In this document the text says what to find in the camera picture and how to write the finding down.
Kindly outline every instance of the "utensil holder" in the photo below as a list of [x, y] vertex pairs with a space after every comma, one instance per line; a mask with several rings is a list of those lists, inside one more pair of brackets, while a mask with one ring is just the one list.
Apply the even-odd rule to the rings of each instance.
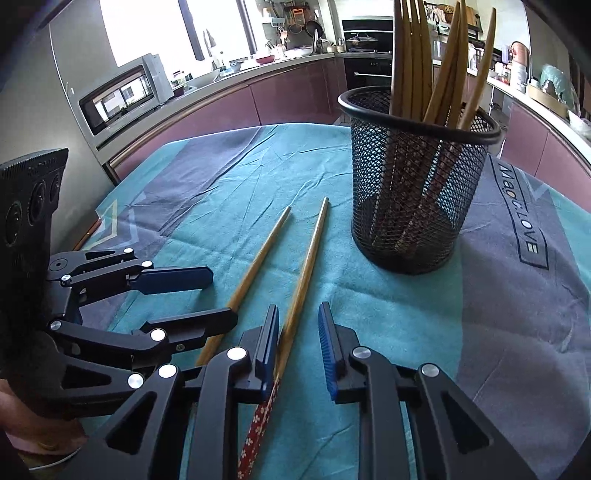
[[482, 109], [470, 131], [389, 115], [389, 86], [349, 90], [339, 104], [351, 117], [355, 244], [388, 270], [439, 268], [453, 252], [499, 125]]

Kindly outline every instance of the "microwave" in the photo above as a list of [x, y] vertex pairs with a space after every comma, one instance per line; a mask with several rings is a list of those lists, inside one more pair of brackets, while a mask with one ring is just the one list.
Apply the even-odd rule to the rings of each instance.
[[88, 129], [86, 136], [100, 150], [113, 136], [173, 95], [159, 55], [144, 55], [105, 73], [77, 103]]

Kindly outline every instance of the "white cable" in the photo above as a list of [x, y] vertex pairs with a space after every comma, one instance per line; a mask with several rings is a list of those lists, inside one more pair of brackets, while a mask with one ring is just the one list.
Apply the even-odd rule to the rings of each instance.
[[78, 448], [77, 450], [74, 450], [71, 454], [69, 454], [67, 457], [64, 457], [63, 459], [58, 460], [57, 462], [49, 463], [47, 465], [34, 466], [33, 468], [30, 468], [29, 471], [34, 472], [35, 470], [43, 470], [44, 468], [51, 468], [52, 466], [56, 466], [56, 465], [59, 465], [60, 463], [67, 462], [70, 458], [72, 458], [79, 451], [80, 451], [80, 449]]

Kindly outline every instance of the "red bowl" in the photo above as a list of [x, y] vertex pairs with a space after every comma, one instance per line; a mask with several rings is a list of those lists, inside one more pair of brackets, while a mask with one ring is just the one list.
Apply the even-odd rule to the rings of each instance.
[[259, 65], [264, 65], [266, 63], [273, 63], [275, 61], [274, 55], [269, 55], [268, 57], [261, 57], [259, 59], [255, 59]]

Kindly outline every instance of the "microwave window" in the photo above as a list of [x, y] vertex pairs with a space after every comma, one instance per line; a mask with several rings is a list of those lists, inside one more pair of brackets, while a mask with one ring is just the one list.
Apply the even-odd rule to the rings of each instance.
[[135, 107], [154, 97], [143, 69], [130, 79], [105, 85], [102, 93], [80, 102], [90, 130], [94, 135], [104, 130]]

